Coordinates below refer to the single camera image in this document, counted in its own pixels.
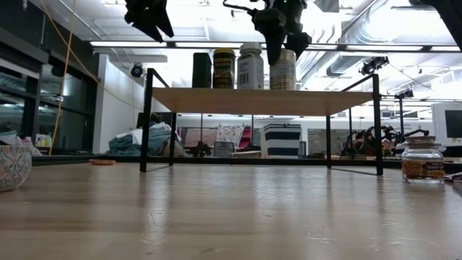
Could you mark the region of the tan-lid spice jar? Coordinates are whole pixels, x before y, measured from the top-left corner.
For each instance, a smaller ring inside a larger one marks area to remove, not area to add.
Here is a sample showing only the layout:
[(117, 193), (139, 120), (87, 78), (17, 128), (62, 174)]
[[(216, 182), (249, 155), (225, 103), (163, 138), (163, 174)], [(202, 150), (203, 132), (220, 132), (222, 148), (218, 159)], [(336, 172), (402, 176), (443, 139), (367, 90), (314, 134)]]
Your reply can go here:
[(295, 90), (296, 54), (294, 51), (281, 49), (279, 58), (270, 66), (269, 87), (271, 90)]

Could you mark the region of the black monitor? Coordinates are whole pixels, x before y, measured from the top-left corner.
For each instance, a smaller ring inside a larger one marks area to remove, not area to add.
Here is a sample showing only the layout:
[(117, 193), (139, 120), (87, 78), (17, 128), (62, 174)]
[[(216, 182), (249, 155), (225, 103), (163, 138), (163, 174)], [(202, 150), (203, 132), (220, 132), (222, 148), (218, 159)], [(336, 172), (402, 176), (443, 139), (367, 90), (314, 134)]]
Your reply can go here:
[[(152, 112), (149, 117), (149, 126), (153, 126), (155, 124), (166, 123), (167, 125), (171, 124), (172, 120), (172, 113), (158, 113)], [(136, 127), (141, 129), (144, 125), (144, 114), (139, 113), (138, 118), (136, 121)]]

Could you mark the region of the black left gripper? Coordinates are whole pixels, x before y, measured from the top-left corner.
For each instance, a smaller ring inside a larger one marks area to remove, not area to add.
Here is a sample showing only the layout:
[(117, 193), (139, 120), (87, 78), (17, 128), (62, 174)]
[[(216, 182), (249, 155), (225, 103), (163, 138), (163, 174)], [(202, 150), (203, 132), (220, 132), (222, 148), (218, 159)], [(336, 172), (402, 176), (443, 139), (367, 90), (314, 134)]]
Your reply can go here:
[(167, 0), (160, 0), (158, 28), (151, 9), (157, 6), (159, 0), (125, 0), (125, 2), (126, 14), (124, 20), (127, 24), (133, 23), (133, 27), (142, 31), (158, 43), (163, 42), (158, 28), (168, 37), (171, 38), (174, 36), (173, 28), (167, 14)]

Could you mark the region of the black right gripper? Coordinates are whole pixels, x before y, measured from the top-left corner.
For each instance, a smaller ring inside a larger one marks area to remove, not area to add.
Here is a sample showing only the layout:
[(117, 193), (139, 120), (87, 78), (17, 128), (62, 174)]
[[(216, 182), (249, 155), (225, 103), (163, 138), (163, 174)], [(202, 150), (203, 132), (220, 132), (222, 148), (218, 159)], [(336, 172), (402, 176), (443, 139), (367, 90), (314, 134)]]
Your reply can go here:
[(287, 35), (284, 47), (294, 51), (297, 58), (312, 43), (312, 38), (302, 32), (301, 16), (307, 9), (307, 0), (271, 0), (272, 9), (256, 10), (252, 22), (257, 31), (265, 38), (268, 63), (275, 65), (281, 53), (282, 43)]

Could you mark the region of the black background robot arms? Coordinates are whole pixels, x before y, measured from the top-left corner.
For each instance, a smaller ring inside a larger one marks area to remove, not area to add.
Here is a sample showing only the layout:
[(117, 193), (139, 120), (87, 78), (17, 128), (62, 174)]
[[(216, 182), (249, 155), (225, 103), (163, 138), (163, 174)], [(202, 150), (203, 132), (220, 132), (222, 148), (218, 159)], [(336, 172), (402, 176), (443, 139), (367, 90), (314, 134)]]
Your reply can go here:
[[(380, 141), (382, 144), (383, 156), (391, 157), (396, 154), (398, 145), (406, 141), (407, 137), (415, 134), (423, 134), (425, 137), (430, 135), (428, 130), (417, 129), (409, 133), (402, 134), (395, 130), (391, 125), (380, 128)], [(348, 134), (346, 142), (341, 150), (341, 157), (356, 158), (359, 156), (375, 156), (375, 127), (371, 126), (366, 130), (353, 131)]]

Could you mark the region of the white-lid spice jar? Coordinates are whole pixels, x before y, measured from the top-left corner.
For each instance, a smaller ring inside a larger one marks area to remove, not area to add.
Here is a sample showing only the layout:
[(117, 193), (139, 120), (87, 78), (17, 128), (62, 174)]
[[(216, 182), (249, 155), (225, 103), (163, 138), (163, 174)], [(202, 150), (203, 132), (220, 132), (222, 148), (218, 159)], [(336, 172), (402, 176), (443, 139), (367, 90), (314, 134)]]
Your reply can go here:
[(262, 90), (264, 88), (264, 64), (260, 43), (248, 42), (240, 47), (237, 59), (237, 88)]

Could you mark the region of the white and navy striped box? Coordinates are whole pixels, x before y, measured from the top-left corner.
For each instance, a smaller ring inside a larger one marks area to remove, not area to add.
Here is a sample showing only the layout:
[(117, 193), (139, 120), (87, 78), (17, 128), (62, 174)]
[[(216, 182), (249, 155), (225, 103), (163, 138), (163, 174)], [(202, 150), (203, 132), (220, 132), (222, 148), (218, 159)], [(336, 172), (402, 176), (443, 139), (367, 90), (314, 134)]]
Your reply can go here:
[(264, 159), (297, 159), (302, 128), (299, 124), (271, 123), (260, 129)]

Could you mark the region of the dark green spice tin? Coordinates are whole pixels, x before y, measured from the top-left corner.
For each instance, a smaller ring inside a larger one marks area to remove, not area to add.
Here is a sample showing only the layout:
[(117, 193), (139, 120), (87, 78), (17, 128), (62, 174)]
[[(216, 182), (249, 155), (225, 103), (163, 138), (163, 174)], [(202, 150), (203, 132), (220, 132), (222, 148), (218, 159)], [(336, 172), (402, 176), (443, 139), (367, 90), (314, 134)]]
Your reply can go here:
[(208, 53), (193, 54), (192, 88), (212, 87), (212, 62)]

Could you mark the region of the floral cloth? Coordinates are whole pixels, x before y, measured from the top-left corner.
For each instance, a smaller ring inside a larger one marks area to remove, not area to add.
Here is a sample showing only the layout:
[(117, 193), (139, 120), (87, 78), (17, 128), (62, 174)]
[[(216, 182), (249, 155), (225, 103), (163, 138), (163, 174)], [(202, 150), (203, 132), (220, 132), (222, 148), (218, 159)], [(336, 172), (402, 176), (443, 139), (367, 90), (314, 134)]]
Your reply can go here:
[(221, 126), (217, 128), (217, 142), (232, 142), (235, 147), (239, 146), (240, 140), (243, 136), (245, 127), (242, 125), (236, 126)]

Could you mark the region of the silver ventilation duct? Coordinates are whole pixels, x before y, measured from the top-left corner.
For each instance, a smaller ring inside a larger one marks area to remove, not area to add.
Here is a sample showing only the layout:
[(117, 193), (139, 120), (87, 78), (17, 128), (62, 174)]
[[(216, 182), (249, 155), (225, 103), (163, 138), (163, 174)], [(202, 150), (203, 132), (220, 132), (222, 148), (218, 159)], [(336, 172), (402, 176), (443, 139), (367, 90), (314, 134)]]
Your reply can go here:
[[(391, 42), (396, 34), (378, 28), (378, 25), (384, 23), (382, 20), (386, 20), (385, 13), (389, 9), (387, 2), (388, 0), (374, 0), (367, 7), (361, 7), (359, 17), (342, 30), (338, 43), (366, 45)], [(339, 52), (326, 52), (307, 72), (302, 74), (302, 77), (309, 79), (318, 72), (338, 77), (361, 59), (360, 56), (342, 56)]]

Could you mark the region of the yellow-lid spice jar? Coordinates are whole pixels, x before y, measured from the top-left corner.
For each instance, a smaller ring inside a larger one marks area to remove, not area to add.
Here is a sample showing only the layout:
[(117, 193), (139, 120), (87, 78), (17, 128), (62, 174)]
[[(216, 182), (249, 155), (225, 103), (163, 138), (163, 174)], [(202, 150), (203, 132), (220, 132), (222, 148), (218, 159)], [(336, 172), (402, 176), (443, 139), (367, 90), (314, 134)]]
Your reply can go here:
[(231, 48), (218, 48), (213, 55), (214, 89), (233, 89), (235, 86), (235, 52)]

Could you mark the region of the white computer monitor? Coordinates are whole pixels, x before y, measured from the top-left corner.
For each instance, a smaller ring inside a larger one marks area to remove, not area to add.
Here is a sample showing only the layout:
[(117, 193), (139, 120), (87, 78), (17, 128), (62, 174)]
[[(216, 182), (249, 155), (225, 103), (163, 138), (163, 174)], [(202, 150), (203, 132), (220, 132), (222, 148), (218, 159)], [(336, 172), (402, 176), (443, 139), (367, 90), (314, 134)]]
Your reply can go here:
[(432, 122), (443, 147), (462, 147), (462, 103), (433, 103)]

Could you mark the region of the black metal rig frame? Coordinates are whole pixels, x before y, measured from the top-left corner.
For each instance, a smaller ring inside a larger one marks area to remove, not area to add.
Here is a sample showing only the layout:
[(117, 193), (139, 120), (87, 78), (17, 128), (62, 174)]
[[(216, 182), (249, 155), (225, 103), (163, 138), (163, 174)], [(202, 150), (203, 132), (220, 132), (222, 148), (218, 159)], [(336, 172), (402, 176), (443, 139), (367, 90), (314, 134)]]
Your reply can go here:
[[(68, 165), (88, 163), (90, 160), (115, 160), (117, 163), (140, 163), (140, 157), (99, 156), (99, 155), (43, 155), (32, 158), (33, 166)], [(211, 158), (211, 157), (174, 157), (173, 164), (210, 164), (210, 165), (280, 165), (280, 166), (341, 166), (374, 167), (375, 160), (332, 160), (322, 159), (252, 159), (252, 158)]]

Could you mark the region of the grey bin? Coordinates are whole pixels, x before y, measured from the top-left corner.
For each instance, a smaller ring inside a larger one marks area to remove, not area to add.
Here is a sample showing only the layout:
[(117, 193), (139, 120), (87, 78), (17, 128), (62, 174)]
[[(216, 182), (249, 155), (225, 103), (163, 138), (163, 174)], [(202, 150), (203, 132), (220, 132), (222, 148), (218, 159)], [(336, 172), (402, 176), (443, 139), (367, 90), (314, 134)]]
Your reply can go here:
[(215, 157), (229, 158), (232, 157), (232, 153), (235, 152), (235, 145), (233, 142), (215, 142), (213, 150)]

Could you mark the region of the wooden shelf black metal frame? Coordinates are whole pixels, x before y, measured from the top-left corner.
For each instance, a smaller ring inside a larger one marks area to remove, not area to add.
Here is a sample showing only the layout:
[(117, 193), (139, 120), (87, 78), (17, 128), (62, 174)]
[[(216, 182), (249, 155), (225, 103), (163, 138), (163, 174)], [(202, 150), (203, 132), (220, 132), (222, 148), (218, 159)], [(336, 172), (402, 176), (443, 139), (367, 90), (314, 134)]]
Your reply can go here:
[(156, 99), (172, 113), (171, 137), (175, 136), (176, 121), (179, 113), (268, 115), (268, 116), (323, 116), (326, 130), (331, 129), (331, 116), (368, 101), (373, 102), (375, 130), (375, 160), (333, 161), (327, 151), (324, 160), (289, 159), (232, 159), (232, 158), (187, 158), (175, 157), (174, 144), (169, 147), (170, 154), (164, 159), (168, 165), (174, 164), (218, 164), (218, 165), (325, 165), (342, 171), (352, 171), (355, 166), (371, 165), (375, 175), (383, 174), (383, 152), (380, 140), (380, 80), (377, 74), (365, 77), (372, 81), (372, 92), (355, 92), (347, 87), (340, 92), (323, 91), (277, 91), (277, 90), (227, 90), (206, 88), (171, 88), (165, 85), (155, 88), (153, 80), (160, 76), (155, 69), (147, 70), (147, 82), (144, 91), (144, 124), (142, 126), (142, 145), (139, 169), (146, 173), (152, 159), (147, 154), (149, 118), (152, 100)]

